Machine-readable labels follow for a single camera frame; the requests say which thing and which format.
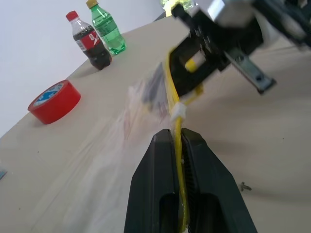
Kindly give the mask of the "green plastic bottle yellow cap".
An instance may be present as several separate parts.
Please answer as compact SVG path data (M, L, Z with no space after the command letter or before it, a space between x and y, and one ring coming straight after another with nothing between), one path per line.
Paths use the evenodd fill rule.
M91 11L92 24L112 55L126 50L126 42L119 31L112 15L101 8L97 0L87 0Z

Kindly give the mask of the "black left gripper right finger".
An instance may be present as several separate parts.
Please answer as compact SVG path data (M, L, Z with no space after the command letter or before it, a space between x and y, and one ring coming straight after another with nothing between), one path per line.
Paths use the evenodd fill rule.
M182 129L189 233L258 233L238 186L197 132Z

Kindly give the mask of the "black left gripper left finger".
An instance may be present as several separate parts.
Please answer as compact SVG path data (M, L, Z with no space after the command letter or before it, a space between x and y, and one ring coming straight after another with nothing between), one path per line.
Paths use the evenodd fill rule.
M178 233L179 182L168 129L156 133L130 185L124 233Z

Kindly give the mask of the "clear plastic bag yellow zipper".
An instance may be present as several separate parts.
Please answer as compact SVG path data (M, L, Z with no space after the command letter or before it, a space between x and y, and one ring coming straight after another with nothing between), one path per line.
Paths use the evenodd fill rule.
M98 124L81 145L73 164L59 178L60 186L38 227L46 233L121 233L124 227L130 180L154 133L168 128L173 138L179 182L178 231L184 232L187 201L182 172L181 128L189 103L176 94L168 102L168 114L154 114L141 96L147 78L128 89L127 103L118 116Z

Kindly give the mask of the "cola bottle red cap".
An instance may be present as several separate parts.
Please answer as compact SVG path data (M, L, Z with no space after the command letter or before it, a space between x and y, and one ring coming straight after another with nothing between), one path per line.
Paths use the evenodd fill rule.
M80 20L76 11L68 12L66 18L71 24L74 41L87 56L90 63L98 70L109 66L112 62L111 54L95 29L90 24Z

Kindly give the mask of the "red adhesive tape roll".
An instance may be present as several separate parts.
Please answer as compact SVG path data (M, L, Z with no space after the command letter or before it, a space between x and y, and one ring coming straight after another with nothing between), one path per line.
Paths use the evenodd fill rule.
M64 117L81 99L69 80L60 81L42 92L28 106L28 111L47 125Z

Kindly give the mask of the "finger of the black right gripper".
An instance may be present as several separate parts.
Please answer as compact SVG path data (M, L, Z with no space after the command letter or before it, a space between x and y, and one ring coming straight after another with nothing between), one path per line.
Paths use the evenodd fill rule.
M168 114L166 75L162 63L159 63L147 78L142 93L142 103L151 113Z
M196 88L218 69L217 60L210 60L201 51L201 45L193 40L184 40L172 50L169 68L178 96Z

